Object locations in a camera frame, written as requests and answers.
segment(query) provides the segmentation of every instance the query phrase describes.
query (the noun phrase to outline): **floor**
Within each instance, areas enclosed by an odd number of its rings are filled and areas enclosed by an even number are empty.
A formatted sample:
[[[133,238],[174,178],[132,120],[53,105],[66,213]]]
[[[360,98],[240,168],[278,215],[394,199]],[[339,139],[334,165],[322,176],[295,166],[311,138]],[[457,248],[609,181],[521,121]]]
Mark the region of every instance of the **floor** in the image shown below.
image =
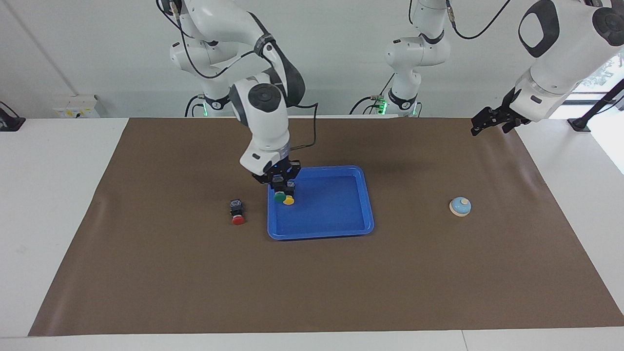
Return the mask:
[[[591,106],[565,105],[559,107],[551,119],[568,119],[583,116]],[[617,108],[596,115],[588,124],[594,139],[602,146],[613,163],[624,174],[624,111]]]

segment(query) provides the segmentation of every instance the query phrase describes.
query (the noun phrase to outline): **red button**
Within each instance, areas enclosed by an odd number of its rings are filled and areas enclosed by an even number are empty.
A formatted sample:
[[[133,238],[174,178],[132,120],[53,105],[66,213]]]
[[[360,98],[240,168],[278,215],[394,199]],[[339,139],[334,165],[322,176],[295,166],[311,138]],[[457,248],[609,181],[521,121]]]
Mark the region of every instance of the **red button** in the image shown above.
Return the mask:
[[[242,225],[245,224],[245,218],[243,218],[243,216],[241,215],[236,215],[232,218],[232,224],[233,225]]]

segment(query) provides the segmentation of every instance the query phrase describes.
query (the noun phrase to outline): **yellow button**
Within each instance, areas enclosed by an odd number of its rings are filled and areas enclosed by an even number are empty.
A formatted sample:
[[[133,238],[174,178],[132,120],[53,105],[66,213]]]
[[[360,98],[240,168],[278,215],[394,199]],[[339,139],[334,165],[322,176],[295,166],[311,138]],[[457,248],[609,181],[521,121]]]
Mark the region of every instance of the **yellow button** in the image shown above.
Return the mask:
[[[286,200],[284,200],[284,205],[290,206],[293,205],[295,203],[295,199],[293,199],[292,196],[288,195],[286,196]]]

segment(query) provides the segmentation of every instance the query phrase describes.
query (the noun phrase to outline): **plastic tray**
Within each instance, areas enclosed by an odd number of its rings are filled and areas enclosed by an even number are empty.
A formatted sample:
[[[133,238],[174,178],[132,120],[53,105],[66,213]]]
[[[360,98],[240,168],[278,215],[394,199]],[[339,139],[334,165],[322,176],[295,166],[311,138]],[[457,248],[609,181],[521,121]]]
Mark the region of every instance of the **plastic tray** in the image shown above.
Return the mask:
[[[366,235],[373,211],[364,172],[357,166],[304,168],[295,179],[295,204],[268,191],[268,233],[275,240]]]

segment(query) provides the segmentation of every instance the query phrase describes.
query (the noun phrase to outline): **electrical outlet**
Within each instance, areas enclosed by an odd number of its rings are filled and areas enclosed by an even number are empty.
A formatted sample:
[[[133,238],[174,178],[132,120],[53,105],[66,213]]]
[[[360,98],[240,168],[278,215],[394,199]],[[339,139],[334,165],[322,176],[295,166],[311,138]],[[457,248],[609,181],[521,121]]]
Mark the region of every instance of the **electrical outlet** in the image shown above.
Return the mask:
[[[59,98],[56,106],[54,112],[59,118],[100,118],[102,110],[102,104],[93,95]]]

